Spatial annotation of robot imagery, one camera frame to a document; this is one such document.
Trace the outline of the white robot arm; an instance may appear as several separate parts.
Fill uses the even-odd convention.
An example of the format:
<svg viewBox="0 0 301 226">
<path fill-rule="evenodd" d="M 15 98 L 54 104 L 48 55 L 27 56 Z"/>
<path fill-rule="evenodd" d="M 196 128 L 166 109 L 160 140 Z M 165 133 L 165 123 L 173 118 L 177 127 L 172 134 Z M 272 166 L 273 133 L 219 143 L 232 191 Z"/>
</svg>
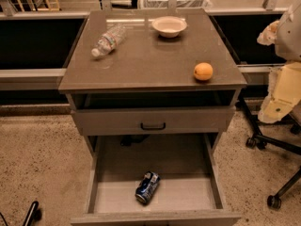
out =
<svg viewBox="0 0 301 226">
<path fill-rule="evenodd" d="M 286 60 L 269 73 L 268 95 L 258 119 L 275 123 L 301 101 L 301 0 L 295 0 L 281 18 L 264 28 L 257 38 L 262 45 L 275 45 L 276 55 Z"/>
</svg>

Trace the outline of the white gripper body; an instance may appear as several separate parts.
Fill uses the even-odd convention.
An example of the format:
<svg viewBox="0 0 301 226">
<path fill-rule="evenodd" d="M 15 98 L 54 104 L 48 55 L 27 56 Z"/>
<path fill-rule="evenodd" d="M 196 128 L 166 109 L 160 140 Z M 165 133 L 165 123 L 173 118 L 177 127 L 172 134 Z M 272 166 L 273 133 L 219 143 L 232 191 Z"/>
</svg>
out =
<svg viewBox="0 0 301 226">
<path fill-rule="evenodd" d="M 264 98 L 258 119 L 264 123 L 281 121 L 301 101 L 301 63 L 288 62 L 269 73 L 268 95 Z"/>
</svg>

